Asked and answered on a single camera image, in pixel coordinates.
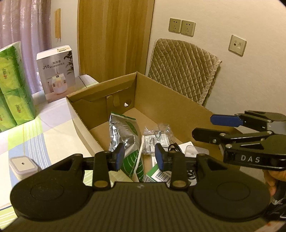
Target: electrical outlet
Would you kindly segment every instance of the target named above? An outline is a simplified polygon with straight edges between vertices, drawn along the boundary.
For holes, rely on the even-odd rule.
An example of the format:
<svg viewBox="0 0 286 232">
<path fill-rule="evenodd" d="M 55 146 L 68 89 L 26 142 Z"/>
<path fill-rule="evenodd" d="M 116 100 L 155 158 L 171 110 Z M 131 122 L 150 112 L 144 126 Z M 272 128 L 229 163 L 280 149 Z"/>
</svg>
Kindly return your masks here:
<svg viewBox="0 0 286 232">
<path fill-rule="evenodd" d="M 180 19 L 170 19 L 169 31 L 180 33 L 181 20 Z"/>
<path fill-rule="evenodd" d="M 182 21 L 181 34 L 194 36 L 196 23 L 189 21 Z"/>
<path fill-rule="evenodd" d="M 234 36 L 234 35 L 231 36 L 231 41 L 229 43 L 229 50 L 230 51 L 233 51 L 236 54 L 243 56 L 245 46 L 246 46 L 246 40 L 241 39 L 241 38 Z"/>
</svg>

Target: plastic bag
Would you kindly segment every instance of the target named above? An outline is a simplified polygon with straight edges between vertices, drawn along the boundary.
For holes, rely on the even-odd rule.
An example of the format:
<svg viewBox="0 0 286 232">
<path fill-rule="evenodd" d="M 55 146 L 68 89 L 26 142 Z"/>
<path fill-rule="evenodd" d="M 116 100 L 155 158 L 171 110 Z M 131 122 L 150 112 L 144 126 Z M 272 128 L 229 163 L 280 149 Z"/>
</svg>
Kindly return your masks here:
<svg viewBox="0 0 286 232">
<path fill-rule="evenodd" d="M 144 167 L 141 153 L 139 153 L 141 133 L 136 119 L 112 112 L 109 119 L 109 131 L 110 151 L 114 151 L 119 143 L 124 143 L 125 158 L 121 167 L 122 171 L 135 182 L 143 181 Z"/>
<path fill-rule="evenodd" d="M 143 153 L 152 155 L 155 153 L 156 143 L 160 143 L 162 147 L 167 151 L 170 144 L 174 143 L 174 135 L 169 125 L 158 124 L 157 129 L 144 130 L 144 143 Z"/>
</svg>

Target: open cardboard box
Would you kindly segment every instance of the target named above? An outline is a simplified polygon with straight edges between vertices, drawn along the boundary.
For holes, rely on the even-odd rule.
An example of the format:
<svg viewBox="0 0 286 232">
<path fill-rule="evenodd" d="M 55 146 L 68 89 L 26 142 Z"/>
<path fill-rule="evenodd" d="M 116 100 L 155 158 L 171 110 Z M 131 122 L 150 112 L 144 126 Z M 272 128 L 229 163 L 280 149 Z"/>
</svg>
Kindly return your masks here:
<svg viewBox="0 0 286 232">
<path fill-rule="evenodd" d="M 222 160 L 217 145 L 197 142 L 192 138 L 196 127 L 239 133 L 235 128 L 211 124 L 212 113 L 191 99 L 140 74 L 132 73 L 108 80 L 67 96 L 76 131 L 92 156 L 108 150 L 111 111 L 136 118 L 141 133 L 145 127 L 169 124 L 178 144 L 192 141 L 206 148 L 210 156 Z M 151 157 L 143 157 L 145 173 L 151 168 Z"/>
</svg>

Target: wooden door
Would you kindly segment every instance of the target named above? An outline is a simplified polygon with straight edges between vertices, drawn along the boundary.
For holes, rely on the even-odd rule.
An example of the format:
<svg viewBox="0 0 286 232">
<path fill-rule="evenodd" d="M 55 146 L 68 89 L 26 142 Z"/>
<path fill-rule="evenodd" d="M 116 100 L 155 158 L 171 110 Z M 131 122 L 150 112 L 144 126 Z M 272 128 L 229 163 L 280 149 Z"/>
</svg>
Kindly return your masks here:
<svg viewBox="0 0 286 232">
<path fill-rule="evenodd" d="M 80 73 L 98 82 L 145 74 L 155 0 L 79 0 Z"/>
</svg>

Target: white plastic container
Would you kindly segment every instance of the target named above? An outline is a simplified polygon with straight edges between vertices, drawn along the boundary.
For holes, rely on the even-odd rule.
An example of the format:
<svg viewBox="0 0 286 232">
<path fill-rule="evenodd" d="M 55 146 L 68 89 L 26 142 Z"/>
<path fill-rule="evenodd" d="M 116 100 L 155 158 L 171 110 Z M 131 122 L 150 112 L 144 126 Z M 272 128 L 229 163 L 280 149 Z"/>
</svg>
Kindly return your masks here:
<svg viewBox="0 0 286 232">
<path fill-rule="evenodd" d="M 27 156 L 10 158 L 9 165 L 20 181 L 38 172 L 38 166 Z"/>
<path fill-rule="evenodd" d="M 210 152 L 208 149 L 189 145 L 186 147 L 185 156 L 186 157 L 196 157 L 197 154 L 201 154 L 201 153 L 206 154 L 206 155 L 210 155 Z"/>
</svg>

